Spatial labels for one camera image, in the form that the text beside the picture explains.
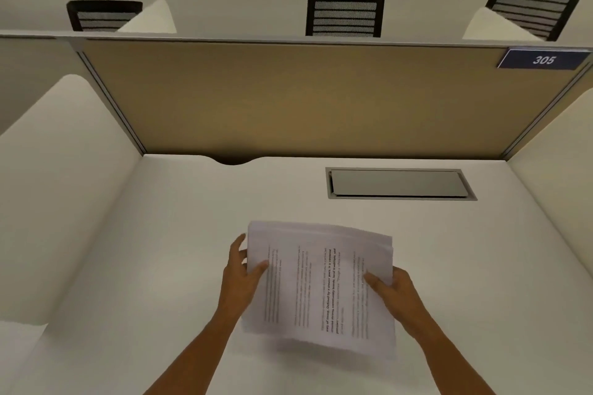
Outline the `person's left hand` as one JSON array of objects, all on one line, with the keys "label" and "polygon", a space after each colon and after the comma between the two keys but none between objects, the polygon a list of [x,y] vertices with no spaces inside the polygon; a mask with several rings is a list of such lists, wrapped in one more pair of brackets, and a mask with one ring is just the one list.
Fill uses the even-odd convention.
[{"label": "person's left hand", "polygon": [[249,280],[247,249],[240,249],[246,234],[239,235],[231,244],[228,261],[223,272],[217,313],[239,319],[253,300],[260,280]]}]

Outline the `person's right hand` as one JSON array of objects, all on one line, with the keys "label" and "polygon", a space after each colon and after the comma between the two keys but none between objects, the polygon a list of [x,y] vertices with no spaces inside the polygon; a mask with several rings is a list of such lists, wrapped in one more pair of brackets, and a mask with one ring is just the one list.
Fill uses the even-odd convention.
[{"label": "person's right hand", "polygon": [[414,339],[419,339],[432,324],[432,317],[414,287],[410,275],[405,270],[394,266],[390,286],[393,287],[392,293],[376,294],[404,330]]}]

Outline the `stack of printed paper sheets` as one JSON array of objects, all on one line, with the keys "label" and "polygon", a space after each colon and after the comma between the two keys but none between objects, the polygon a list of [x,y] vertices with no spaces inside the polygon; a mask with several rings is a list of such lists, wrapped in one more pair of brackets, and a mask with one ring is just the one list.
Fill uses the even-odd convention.
[{"label": "stack of printed paper sheets", "polygon": [[245,332],[393,359],[395,320],[364,275],[392,283],[389,235],[326,224],[252,221],[248,271],[269,266],[241,317]]}]

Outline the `person's left forearm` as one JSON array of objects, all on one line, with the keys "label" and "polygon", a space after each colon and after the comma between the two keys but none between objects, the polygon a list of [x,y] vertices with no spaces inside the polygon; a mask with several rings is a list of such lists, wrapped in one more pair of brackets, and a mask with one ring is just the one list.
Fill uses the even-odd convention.
[{"label": "person's left forearm", "polygon": [[143,395],[206,395],[241,312],[218,308]]}]

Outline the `person's right forearm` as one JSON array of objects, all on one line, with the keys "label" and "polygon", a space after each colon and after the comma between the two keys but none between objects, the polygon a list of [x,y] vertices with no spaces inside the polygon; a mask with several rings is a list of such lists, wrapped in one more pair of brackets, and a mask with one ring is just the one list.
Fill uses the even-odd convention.
[{"label": "person's right forearm", "polygon": [[496,395],[432,317],[414,338],[440,395]]}]

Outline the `tan fabric desk partition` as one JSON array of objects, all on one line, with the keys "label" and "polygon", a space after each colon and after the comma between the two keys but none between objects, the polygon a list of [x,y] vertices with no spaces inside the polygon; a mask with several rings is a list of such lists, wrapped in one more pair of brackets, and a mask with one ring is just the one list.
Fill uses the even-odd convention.
[{"label": "tan fabric desk partition", "polygon": [[[587,49],[575,70],[508,48]],[[593,47],[87,38],[81,55],[149,154],[504,159],[593,86]]]}]

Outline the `white side divider panel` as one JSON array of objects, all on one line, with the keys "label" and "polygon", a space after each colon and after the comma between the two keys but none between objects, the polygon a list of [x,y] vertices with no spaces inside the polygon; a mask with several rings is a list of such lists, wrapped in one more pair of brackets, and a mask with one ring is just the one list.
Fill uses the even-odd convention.
[{"label": "white side divider panel", "polygon": [[509,165],[593,278],[593,89],[530,140]]},{"label": "white side divider panel", "polygon": [[487,7],[479,8],[463,34],[463,40],[486,40],[501,42],[544,42],[522,27]]},{"label": "white side divider panel", "polygon": [[74,74],[0,135],[0,322],[49,322],[140,159]]},{"label": "white side divider panel", "polygon": [[168,3],[156,0],[116,32],[177,34],[177,28]]}]

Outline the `black mesh office chair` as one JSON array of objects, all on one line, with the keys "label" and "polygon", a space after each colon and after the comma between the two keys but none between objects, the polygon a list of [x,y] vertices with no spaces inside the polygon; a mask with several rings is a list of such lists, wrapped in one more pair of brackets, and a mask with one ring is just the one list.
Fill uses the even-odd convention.
[{"label": "black mesh office chair", "polygon": [[306,36],[380,38],[385,0],[307,0]]},{"label": "black mesh office chair", "polygon": [[115,32],[143,10],[143,2],[128,0],[73,0],[66,3],[75,32]]},{"label": "black mesh office chair", "polygon": [[486,7],[547,42],[556,41],[580,0],[488,0]]}]

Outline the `blue number plate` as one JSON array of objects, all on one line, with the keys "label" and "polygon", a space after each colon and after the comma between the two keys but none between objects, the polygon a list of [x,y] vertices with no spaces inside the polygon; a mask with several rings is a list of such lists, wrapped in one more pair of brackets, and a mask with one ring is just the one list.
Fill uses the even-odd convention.
[{"label": "blue number plate", "polygon": [[498,69],[575,70],[589,57],[587,49],[508,48]]}]

